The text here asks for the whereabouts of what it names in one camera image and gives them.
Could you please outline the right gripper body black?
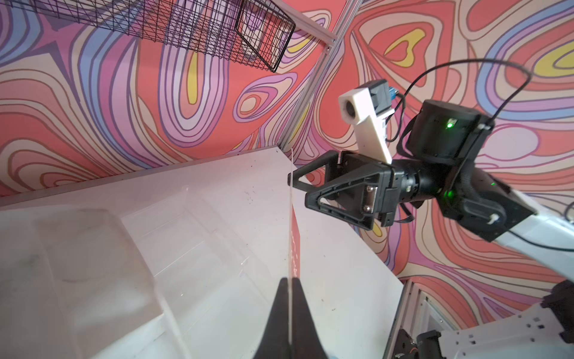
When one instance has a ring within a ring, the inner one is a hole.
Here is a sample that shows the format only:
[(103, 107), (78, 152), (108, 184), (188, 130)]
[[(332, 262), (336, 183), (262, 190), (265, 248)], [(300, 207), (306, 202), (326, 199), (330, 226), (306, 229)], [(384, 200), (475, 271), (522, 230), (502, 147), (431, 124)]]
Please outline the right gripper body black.
[(400, 159), (388, 165), (364, 155), (344, 151), (341, 153), (336, 178), (350, 172), (381, 175), (378, 191), (374, 187), (367, 188), (369, 199), (376, 198), (374, 225), (379, 221), (382, 226), (389, 227), (394, 223), (410, 223), (414, 220), (406, 204), (414, 201), (419, 194), (419, 162)]

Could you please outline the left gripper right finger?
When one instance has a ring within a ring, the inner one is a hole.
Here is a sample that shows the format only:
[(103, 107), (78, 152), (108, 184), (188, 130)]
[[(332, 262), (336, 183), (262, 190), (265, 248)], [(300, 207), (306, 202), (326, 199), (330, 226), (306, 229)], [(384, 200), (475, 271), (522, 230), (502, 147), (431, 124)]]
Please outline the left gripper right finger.
[(328, 359), (299, 278), (292, 279), (292, 357)]

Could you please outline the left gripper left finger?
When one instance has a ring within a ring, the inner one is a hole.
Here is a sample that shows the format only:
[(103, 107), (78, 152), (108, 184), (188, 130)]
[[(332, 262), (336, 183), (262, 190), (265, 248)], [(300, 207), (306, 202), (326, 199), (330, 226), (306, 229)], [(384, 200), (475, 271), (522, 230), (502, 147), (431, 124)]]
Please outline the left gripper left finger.
[(278, 284), (268, 321), (253, 359), (287, 359), (291, 357), (289, 343), (288, 279)]

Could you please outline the red postcard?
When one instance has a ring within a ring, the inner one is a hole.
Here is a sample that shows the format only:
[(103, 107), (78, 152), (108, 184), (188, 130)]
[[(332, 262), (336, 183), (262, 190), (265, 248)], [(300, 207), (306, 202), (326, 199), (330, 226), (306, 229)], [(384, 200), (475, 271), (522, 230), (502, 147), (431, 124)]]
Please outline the red postcard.
[(298, 227), (294, 206), (291, 207), (289, 229), (290, 275), (292, 278), (300, 278), (300, 230)]

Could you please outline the clear plastic drawer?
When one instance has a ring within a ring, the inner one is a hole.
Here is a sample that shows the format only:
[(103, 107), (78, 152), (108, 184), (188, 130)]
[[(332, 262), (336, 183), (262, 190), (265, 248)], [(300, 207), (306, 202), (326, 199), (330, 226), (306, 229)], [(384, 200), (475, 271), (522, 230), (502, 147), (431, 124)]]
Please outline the clear plastic drawer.
[(253, 358), (292, 163), (259, 150), (1, 202), (3, 358)]

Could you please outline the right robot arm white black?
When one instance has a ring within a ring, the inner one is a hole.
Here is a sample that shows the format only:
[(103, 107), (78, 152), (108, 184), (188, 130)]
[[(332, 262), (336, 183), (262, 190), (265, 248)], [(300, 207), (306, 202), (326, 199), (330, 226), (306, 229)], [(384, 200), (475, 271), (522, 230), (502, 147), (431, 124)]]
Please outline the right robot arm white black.
[(492, 119), (428, 100), (408, 124), (401, 158), (384, 158), (379, 136), (358, 153), (330, 151), (288, 176), (307, 208), (366, 230), (391, 225), (399, 207), (435, 199), (442, 215), (486, 242), (510, 248), (559, 273), (541, 302), (466, 330), (427, 331), (397, 358), (571, 358), (573, 225), (475, 166)]

